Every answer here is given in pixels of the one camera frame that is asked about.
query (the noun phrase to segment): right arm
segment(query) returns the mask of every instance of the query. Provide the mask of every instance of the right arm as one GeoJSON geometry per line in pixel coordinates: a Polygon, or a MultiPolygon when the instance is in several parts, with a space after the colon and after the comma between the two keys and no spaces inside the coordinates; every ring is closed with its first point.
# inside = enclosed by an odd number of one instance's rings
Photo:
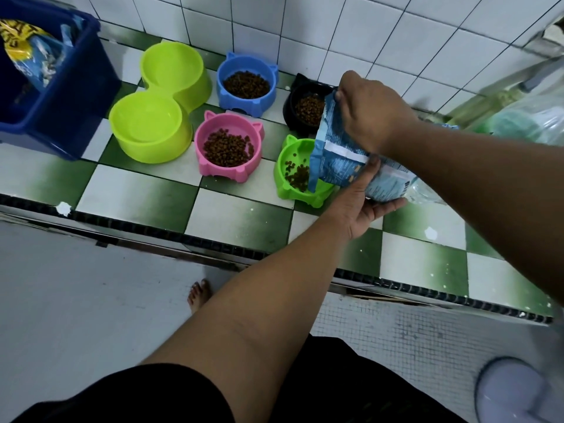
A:
{"type": "Polygon", "coordinates": [[[564,303],[564,148],[422,122],[380,82],[352,71],[337,98],[367,151],[421,177],[512,266],[564,303]]]}

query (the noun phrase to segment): yellow-green double bowl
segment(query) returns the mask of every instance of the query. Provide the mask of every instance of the yellow-green double bowl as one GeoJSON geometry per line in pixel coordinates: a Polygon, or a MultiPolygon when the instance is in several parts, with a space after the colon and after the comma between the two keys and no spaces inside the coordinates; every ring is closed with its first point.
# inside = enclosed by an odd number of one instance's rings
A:
{"type": "Polygon", "coordinates": [[[132,159],[169,162],[190,146],[188,114],[208,100],[212,82],[200,54],[177,42],[147,49],[140,68],[147,90],[119,100],[110,111],[110,125],[132,159]]]}

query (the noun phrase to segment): black sleeve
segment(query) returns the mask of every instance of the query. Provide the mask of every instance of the black sleeve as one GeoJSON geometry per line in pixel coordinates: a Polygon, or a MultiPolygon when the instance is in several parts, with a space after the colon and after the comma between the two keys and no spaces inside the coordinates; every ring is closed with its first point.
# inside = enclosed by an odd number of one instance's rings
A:
{"type": "Polygon", "coordinates": [[[152,364],[111,374],[70,399],[35,404],[13,423],[118,420],[235,422],[222,393],[199,372],[152,364]]]}

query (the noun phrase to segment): white floor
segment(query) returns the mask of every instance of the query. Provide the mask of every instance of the white floor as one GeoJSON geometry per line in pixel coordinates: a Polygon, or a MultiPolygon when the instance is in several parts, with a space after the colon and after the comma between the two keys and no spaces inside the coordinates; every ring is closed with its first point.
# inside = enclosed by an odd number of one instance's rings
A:
{"type": "MultiPolygon", "coordinates": [[[[137,364],[187,319],[192,283],[217,289],[230,276],[0,221],[0,423],[137,364]]],[[[539,367],[547,331],[329,293],[311,332],[341,337],[475,422],[483,365],[510,355],[539,367]]]]}

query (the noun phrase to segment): white stain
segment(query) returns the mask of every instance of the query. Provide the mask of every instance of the white stain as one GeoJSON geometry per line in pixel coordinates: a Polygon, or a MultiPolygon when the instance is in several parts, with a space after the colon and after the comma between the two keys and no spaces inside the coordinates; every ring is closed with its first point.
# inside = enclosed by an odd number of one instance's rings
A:
{"type": "Polygon", "coordinates": [[[427,230],[425,230],[425,237],[429,240],[437,240],[438,236],[439,233],[434,228],[427,227],[427,230]]]}
{"type": "Polygon", "coordinates": [[[70,210],[72,209],[71,206],[66,202],[60,202],[59,205],[55,206],[55,209],[58,213],[62,216],[69,216],[70,210]]]}

